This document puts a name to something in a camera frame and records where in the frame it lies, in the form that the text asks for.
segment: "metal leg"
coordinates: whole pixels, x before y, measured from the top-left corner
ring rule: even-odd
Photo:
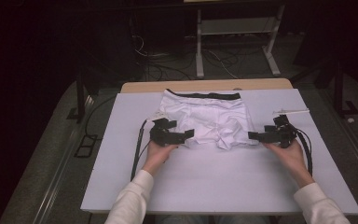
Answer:
[[[275,38],[277,37],[279,26],[281,24],[282,15],[284,11],[284,6],[280,6],[278,9],[277,17],[274,21],[274,24],[272,26],[272,31],[269,37],[269,42],[266,47],[263,48],[264,55],[266,56],[267,62],[269,64],[269,68],[271,69],[272,75],[275,77],[278,77],[281,75],[281,72],[279,71],[278,65],[275,63],[275,59],[272,56],[272,47],[275,43]]]
[[[202,64],[202,52],[201,52],[201,10],[198,11],[197,18],[197,53],[196,53],[196,65],[197,65],[197,78],[203,79],[203,64]]]
[[[77,92],[77,114],[76,108],[72,108],[69,112],[67,119],[77,119],[77,123],[80,123],[86,114],[85,101],[84,101],[84,90],[83,90],[83,79],[81,73],[76,76],[76,92]]]
[[[342,92],[344,85],[344,74],[341,69],[339,62],[336,62],[337,73],[335,76],[335,87],[334,87],[334,108],[342,119],[345,119],[345,115],[356,115],[358,114],[357,108],[354,106],[352,101],[346,101],[349,109],[342,108]]]

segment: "white underwear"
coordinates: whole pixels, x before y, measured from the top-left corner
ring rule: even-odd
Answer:
[[[255,128],[238,93],[178,94],[165,90],[159,110],[169,120],[177,120],[174,132],[194,129],[194,137],[185,141],[188,147],[215,142],[229,150],[240,144],[257,144],[248,138],[248,132],[254,132]]]

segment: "wrist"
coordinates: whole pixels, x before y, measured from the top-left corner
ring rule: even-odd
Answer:
[[[315,183],[312,175],[305,169],[299,172],[292,174],[294,180],[297,182],[299,188],[304,188],[305,186]]]
[[[149,165],[149,164],[145,164],[143,167],[142,167],[142,170],[148,172],[149,174],[151,174],[152,176],[155,176],[158,168],[153,166],[153,165]]]

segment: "metal stand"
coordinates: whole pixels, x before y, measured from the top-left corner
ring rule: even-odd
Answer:
[[[278,14],[276,19],[274,20],[274,24],[272,26],[271,35],[269,37],[268,45],[263,48],[264,55],[266,56],[267,62],[269,64],[269,69],[271,69],[272,75],[275,77],[278,77],[281,75],[281,72],[279,71],[278,65],[275,63],[275,59],[272,56],[272,47],[275,43],[275,38],[277,37],[279,26],[281,24],[282,15],[284,11],[284,6],[280,6],[278,9]]]
[[[77,123],[80,123],[86,114],[86,108],[84,106],[84,89],[83,89],[83,79],[81,73],[76,76],[76,92],[77,92],[77,114],[76,108],[72,108],[69,112],[67,119],[77,119]]]
[[[358,114],[358,110],[354,106],[354,104],[351,101],[346,101],[349,109],[343,109],[342,106],[342,92],[344,87],[344,74],[341,69],[341,65],[338,60],[334,59],[331,56],[325,57],[321,59],[318,63],[313,65],[312,67],[306,69],[305,71],[289,78],[290,82],[294,84],[295,82],[299,81],[301,78],[306,77],[310,73],[318,70],[318,69],[327,69],[327,68],[333,68],[332,71],[329,71],[328,74],[321,74],[316,78],[314,81],[314,84],[319,89],[325,88],[328,83],[334,78],[334,102],[333,107],[336,110],[336,112],[339,114],[339,116],[344,119],[345,115],[354,115]]]
[[[351,101],[345,101],[349,109],[344,110],[342,108],[342,91],[344,85],[344,73],[341,70],[339,62],[337,65],[337,73],[335,78],[335,88],[334,88],[334,108],[342,119],[345,119],[345,115],[354,115],[358,114],[357,108]]]
[[[250,33],[270,33],[268,44],[263,48],[263,52],[266,56],[272,75],[275,77],[280,76],[281,72],[278,68],[278,65],[275,63],[275,59],[271,51],[278,34],[283,11],[284,6],[280,6],[278,9],[278,13],[275,17],[203,21],[201,18],[201,10],[199,9],[197,17],[197,78],[204,78],[201,49],[201,37],[203,35]]]

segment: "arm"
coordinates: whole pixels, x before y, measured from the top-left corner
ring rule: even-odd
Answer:
[[[110,223],[142,223],[146,213],[146,205],[153,188],[153,176],[162,163],[170,156],[177,145],[160,147],[150,141],[147,149],[146,162],[133,180],[117,196],[106,220]]]
[[[288,148],[266,143],[263,145],[278,156],[300,187],[295,194],[295,200],[303,210],[307,223],[350,223],[337,204],[315,183],[305,165],[301,145],[296,139]]]

